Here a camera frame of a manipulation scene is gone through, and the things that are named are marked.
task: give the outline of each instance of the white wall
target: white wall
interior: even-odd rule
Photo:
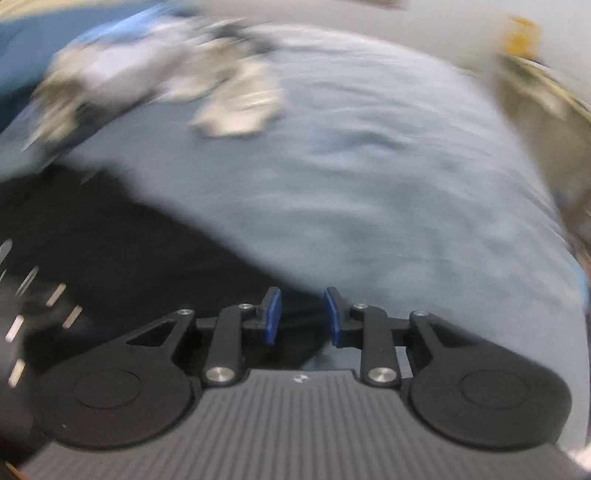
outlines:
[[[348,0],[202,0],[223,17],[355,31],[487,70],[509,14],[539,22],[541,55],[591,102],[591,0],[402,0],[387,10]]]

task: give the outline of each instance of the wall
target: wall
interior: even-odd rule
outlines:
[[[355,31],[417,48],[456,64],[490,70],[509,14],[543,27],[542,58],[564,71],[591,102],[591,1],[401,0],[387,10],[348,0],[202,0],[224,17],[303,22]]]

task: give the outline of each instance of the bed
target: bed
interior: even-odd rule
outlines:
[[[583,446],[589,360],[577,271],[553,201],[473,80],[357,35],[262,25],[285,107],[263,133],[208,138],[199,106],[139,106],[73,150],[135,197],[310,292],[336,286],[391,316],[429,310],[558,372]],[[26,115],[0,176],[35,165]]]

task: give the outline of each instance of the gray ribbed surface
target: gray ribbed surface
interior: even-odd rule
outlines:
[[[242,385],[208,391],[154,442],[111,453],[52,444],[24,473],[29,480],[583,478],[551,446],[511,454],[456,446],[419,424],[395,392],[361,385],[347,371],[253,371]]]

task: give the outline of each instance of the yellow object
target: yellow object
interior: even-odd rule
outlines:
[[[511,17],[505,33],[505,52],[523,59],[534,60],[540,44],[540,26],[523,17]]]

